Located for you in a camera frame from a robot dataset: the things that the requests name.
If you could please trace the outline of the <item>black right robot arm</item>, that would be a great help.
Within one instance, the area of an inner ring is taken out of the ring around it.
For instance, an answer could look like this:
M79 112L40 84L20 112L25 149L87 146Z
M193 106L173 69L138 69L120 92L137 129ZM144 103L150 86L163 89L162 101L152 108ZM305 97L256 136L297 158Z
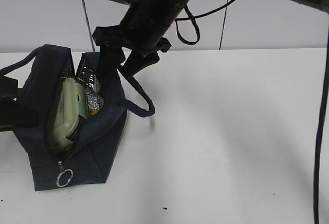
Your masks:
M184 12L185 21L190 21L196 32L199 32L197 20L203 14L194 15L188 8L192 0L108 0L128 6L128 10L121 22L116 26L96 27L92 37L97 46L103 50L112 47L128 48L132 50L124 65L125 72L132 76L142 69L158 62L158 52L170 49L169 41L164 37L172 25L182 20L180 13ZM231 18L232 37L231 46L241 48L241 40L245 47L252 47L252 19L258 21L257 31L265 32L267 28L274 30L278 38L273 47L283 47L287 29L281 29L283 18L288 24L296 27L294 38L297 47L317 48L324 44L325 30L317 18L304 15L301 10L312 8L328 13L328 0L227 0L221 4L219 0L204 0L199 3L203 9L210 5L217 5L221 11L237 3Z

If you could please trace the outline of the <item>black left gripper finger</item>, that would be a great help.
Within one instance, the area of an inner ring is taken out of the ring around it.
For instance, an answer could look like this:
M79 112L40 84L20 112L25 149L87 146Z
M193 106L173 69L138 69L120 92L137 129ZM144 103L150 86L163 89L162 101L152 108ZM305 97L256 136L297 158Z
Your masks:
M17 102L18 93L18 80L1 76L1 132L39 124L38 113Z

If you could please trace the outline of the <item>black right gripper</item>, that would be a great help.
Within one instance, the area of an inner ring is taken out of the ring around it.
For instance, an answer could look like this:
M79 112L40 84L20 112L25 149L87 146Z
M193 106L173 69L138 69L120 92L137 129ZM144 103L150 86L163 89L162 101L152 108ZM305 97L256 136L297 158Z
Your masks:
M153 48L144 49L137 42L128 39L119 25L96 27L92 37L95 44L100 46L97 66L98 78L104 78L112 69L116 69L125 61L122 47L132 50L122 67L122 73L125 77L132 77L146 67L158 63L157 52L167 52L171 48L168 39L161 38Z

